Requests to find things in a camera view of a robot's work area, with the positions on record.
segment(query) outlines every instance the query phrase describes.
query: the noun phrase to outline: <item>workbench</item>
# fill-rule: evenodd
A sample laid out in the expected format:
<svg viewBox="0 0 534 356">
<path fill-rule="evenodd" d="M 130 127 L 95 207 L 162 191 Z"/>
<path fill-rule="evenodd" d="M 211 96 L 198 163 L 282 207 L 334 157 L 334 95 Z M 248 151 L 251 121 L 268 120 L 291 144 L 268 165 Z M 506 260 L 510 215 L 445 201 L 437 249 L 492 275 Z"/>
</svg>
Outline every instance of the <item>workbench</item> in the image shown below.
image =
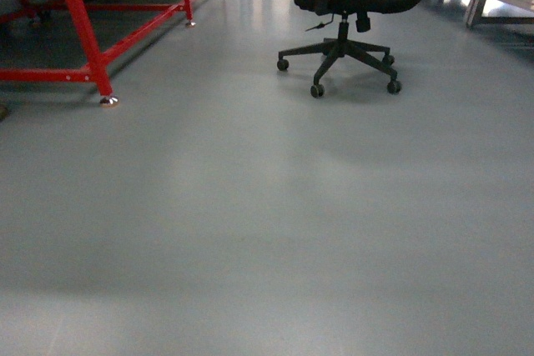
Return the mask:
<svg viewBox="0 0 534 356">
<path fill-rule="evenodd" d="M 108 65 L 178 12 L 185 12 L 188 20 L 187 25 L 193 27 L 192 3 L 196 0 L 182 0 L 174 4 L 94 4 L 86 3 L 84 0 L 52 0 L 34 4 L 30 0 L 18 1 L 21 5 L 20 9 L 0 16 L 0 23 L 7 23 L 17 18 L 30 18 L 31 21 L 34 21 L 38 18 L 46 18 L 52 10 L 68 10 L 82 44 L 87 63 L 80 68 L 0 68 L 0 80 L 96 83 L 102 97 L 100 105 L 110 108 L 118 104 L 118 99 L 113 93 L 109 81 Z M 156 12 L 157 15 L 126 38 L 115 43 L 111 48 L 101 51 L 88 15 L 88 12 L 93 10 L 151 11 Z"/>
</svg>

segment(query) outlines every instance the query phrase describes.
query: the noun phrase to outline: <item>gray epoxy floor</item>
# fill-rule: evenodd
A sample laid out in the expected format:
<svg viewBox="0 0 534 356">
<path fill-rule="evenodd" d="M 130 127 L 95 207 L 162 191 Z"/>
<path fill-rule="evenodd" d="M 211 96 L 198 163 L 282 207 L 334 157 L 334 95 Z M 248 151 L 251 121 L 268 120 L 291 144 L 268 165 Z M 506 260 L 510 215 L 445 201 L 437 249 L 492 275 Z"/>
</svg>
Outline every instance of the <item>gray epoxy floor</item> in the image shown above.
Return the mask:
<svg viewBox="0 0 534 356">
<path fill-rule="evenodd" d="M 533 52 L 452 12 L 359 36 L 399 96 L 348 58 L 321 100 L 319 56 L 278 72 L 336 34 L 292 0 L 203 0 L 112 110 L 0 83 L 0 354 L 534 354 Z"/>
</svg>

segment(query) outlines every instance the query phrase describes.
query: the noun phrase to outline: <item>chair base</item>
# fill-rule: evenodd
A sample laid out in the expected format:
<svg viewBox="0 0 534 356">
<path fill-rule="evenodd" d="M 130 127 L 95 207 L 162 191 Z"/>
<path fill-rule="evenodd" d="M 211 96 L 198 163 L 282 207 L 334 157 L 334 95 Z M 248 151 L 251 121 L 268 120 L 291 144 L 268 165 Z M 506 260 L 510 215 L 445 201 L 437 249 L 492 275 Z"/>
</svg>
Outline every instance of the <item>chair base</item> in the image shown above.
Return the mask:
<svg viewBox="0 0 534 356">
<path fill-rule="evenodd" d="M 314 98 L 319 98 L 324 93 L 320 79 L 326 74 L 330 67 L 338 58 L 343 58 L 345 55 L 355 58 L 368 66 L 371 66 L 390 76 L 390 84 L 388 85 L 389 93 L 398 93 L 401 91 L 401 83 L 397 79 L 397 71 L 391 67 L 395 58 L 390 55 L 390 48 L 385 46 L 374 45 L 371 43 L 363 43 L 351 41 L 348 39 L 349 23 L 346 18 L 340 23 L 338 38 L 326 38 L 322 43 L 303 46 L 301 48 L 292 48 L 283 50 L 278 53 L 278 69 L 285 71 L 289 67 L 289 62 L 284 59 L 285 56 L 296 56 L 300 54 L 314 54 L 322 53 L 326 56 L 323 63 L 314 75 L 314 86 L 311 88 L 311 93 Z M 384 58 L 379 60 L 371 56 L 369 52 L 383 52 Z"/>
</svg>

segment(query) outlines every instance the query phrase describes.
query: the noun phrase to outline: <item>black office chair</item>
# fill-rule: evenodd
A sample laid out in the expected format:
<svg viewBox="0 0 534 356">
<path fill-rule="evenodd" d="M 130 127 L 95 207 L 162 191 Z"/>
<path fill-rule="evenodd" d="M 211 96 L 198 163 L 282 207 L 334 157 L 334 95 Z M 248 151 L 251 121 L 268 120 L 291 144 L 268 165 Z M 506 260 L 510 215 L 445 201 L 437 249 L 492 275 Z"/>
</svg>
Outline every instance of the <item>black office chair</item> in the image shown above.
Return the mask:
<svg viewBox="0 0 534 356">
<path fill-rule="evenodd" d="M 286 71 L 290 63 L 284 58 L 297 54 L 323 53 L 326 59 L 315 73 L 314 84 L 311 87 L 311 95 L 319 98 L 325 93 L 325 88 L 319 83 L 335 60 L 345 55 L 351 56 L 361 62 L 376 68 L 390 76 L 391 81 L 387 86 L 389 93 L 401 91 L 401 82 L 397 81 L 397 71 L 391 67 L 395 58 L 390 55 L 390 49 L 384 46 L 372 45 L 349 40 L 349 15 L 356 14 L 356 29 L 359 33 L 370 30 L 370 19 L 367 13 L 401 13 L 413 8 L 421 0 L 294 0 L 295 4 L 303 10 L 315 12 L 319 16 L 332 14 L 341 15 L 341 23 L 337 39 L 326 38 L 324 42 L 309 45 L 302 48 L 293 48 L 278 53 L 277 67 L 280 71 Z M 327 24 L 319 24 L 315 28 L 322 28 Z M 369 52 L 383 52 L 385 56 L 379 60 L 369 54 Z"/>
</svg>

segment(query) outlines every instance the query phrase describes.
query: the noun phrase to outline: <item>metal stand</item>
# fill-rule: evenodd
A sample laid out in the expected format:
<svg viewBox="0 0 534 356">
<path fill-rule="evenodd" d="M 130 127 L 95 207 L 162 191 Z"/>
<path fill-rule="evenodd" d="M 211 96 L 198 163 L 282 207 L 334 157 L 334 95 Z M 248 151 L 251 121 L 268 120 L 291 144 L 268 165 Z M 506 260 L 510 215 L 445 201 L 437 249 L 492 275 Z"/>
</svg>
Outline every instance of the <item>metal stand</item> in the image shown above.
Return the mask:
<svg viewBox="0 0 534 356">
<path fill-rule="evenodd" d="M 74 26 L 82 43 L 83 51 L 88 63 L 77 69 L 19 69 L 0 68 L 0 80 L 5 81 L 39 81 L 39 82 L 64 82 L 64 83 L 96 83 L 100 95 L 103 97 L 100 105 L 106 108 L 116 106 L 118 99 L 113 95 L 113 89 L 109 81 L 106 67 L 128 51 L 135 43 L 161 26 L 177 12 L 186 12 L 187 19 L 193 24 L 193 11 L 191 3 L 195 0 L 183 0 L 175 4 L 87 4 L 83 0 L 53 0 L 44 4 L 31 4 L 29 0 L 19 0 L 23 10 L 0 16 L 0 23 L 5 23 L 20 17 L 35 18 L 36 15 L 43 15 L 50 10 L 67 9 L 73 19 Z M 88 11 L 109 10 L 109 11 L 154 11 L 159 15 L 141 28 L 129 34 L 105 52 L 101 52 L 93 27 L 89 21 Z"/>
</svg>

